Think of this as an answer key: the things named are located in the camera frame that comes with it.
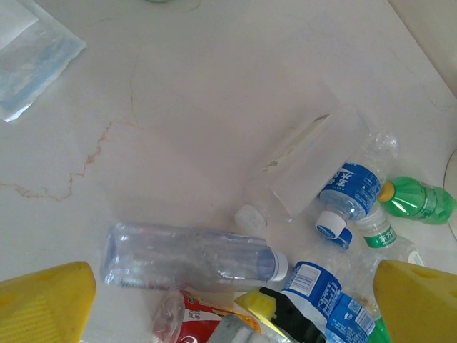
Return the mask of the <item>blue-label water bottle blue cap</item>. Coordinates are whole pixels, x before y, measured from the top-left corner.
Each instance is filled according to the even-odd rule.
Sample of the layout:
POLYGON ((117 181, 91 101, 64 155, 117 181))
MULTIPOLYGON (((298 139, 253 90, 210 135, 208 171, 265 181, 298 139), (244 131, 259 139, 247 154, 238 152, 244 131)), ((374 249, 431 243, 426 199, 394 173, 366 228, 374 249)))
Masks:
POLYGON ((352 238, 344 229, 337 239, 324 239, 296 263, 281 290, 324 333, 325 343, 367 343, 375 328, 360 259, 349 251, 352 238))

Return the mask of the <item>white ribbed waste bin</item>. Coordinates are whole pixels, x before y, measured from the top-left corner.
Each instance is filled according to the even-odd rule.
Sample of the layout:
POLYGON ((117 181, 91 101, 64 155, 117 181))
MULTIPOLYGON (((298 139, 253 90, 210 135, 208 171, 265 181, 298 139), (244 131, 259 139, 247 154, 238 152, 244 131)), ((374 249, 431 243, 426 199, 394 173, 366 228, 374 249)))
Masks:
POLYGON ((444 181, 444 189, 451 194, 454 198, 457 198, 457 149, 452 153, 448 160, 444 181))

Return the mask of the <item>clear bottle white cap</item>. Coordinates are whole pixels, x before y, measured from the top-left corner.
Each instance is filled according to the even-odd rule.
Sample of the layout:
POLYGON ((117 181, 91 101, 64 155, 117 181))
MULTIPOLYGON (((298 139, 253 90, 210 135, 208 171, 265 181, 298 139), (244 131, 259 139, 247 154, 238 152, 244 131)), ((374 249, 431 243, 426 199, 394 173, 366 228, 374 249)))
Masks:
POLYGON ((262 238, 138 222, 110 228, 100 265, 106 284, 198 292, 247 292, 287 274, 286 256, 262 238))

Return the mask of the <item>clear bottle red cap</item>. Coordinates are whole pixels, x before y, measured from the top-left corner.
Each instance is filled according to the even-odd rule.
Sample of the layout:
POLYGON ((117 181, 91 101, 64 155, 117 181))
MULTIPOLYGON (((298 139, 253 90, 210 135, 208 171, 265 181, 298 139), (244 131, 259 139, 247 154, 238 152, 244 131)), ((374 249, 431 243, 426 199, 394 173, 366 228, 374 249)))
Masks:
POLYGON ((153 316, 151 343, 207 343, 228 315, 261 332, 258 320, 235 305, 212 304, 187 291, 171 291, 153 316))

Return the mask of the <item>large clear square plastic bottle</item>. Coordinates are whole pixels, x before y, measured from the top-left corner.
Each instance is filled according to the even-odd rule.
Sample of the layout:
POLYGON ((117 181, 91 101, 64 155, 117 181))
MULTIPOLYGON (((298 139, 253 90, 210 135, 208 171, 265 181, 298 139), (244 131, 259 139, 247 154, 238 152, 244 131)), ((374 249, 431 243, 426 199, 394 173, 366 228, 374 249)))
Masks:
POLYGON ((258 234, 270 222, 292 222, 367 135, 365 116, 351 105, 300 125, 248 181, 236 224, 258 234))

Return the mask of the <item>clear bottle flower label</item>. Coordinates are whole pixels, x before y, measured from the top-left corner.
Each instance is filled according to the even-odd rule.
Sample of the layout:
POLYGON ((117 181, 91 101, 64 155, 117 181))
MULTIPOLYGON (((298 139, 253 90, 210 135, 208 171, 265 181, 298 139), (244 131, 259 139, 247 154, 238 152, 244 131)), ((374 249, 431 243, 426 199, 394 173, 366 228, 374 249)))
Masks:
POLYGON ((396 233, 383 208, 374 204, 370 212, 354 222, 369 248, 385 259, 399 260, 424 267, 426 264, 416 245, 396 233))

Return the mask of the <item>face mask plastic packet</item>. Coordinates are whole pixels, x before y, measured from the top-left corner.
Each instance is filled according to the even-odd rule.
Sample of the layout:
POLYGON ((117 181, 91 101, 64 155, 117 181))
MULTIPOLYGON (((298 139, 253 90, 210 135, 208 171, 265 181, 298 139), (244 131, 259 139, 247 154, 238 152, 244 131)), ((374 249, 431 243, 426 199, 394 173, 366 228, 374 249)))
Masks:
POLYGON ((0 120, 17 120, 85 48, 34 0, 0 0, 0 120))

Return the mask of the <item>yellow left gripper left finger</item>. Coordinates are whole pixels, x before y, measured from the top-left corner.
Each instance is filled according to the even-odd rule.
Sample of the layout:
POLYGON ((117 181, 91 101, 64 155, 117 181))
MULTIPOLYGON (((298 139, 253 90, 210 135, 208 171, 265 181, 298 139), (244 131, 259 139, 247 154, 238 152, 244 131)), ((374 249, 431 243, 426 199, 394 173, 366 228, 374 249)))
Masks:
POLYGON ((79 343, 95 296, 83 261, 0 281, 0 343, 79 343))

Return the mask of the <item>small crushed blue-label bottle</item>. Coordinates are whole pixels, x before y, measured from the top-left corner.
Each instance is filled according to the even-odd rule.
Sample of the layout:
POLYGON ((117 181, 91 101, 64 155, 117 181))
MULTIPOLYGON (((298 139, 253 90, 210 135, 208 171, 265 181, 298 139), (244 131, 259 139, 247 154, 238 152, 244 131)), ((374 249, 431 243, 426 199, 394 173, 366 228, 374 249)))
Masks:
POLYGON ((320 191, 318 196, 325 209, 316 221, 317 231, 328 239, 337 239, 348 221, 366 217, 397 157, 395 136, 370 134, 320 191))

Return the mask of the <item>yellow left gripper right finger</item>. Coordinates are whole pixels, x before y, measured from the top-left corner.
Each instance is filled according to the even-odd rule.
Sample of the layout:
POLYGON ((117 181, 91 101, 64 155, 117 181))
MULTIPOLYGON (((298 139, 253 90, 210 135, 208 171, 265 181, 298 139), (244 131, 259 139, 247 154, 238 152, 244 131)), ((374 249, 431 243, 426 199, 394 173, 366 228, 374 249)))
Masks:
POLYGON ((457 343, 457 275, 379 263, 373 292, 393 343, 457 343))

